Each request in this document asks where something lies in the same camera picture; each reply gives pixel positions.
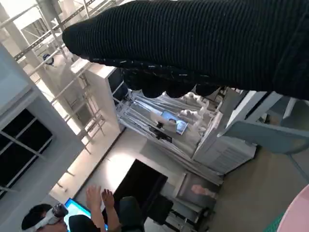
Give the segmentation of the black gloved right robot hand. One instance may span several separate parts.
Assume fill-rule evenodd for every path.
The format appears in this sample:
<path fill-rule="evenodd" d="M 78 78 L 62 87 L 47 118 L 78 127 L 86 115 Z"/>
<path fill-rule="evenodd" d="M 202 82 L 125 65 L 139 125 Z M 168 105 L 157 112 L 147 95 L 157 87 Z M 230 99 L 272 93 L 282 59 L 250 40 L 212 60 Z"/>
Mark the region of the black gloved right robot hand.
<path fill-rule="evenodd" d="M 306 0 L 136 0 L 67 27 L 73 54 L 148 98 L 220 87 L 309 98 Z"/>

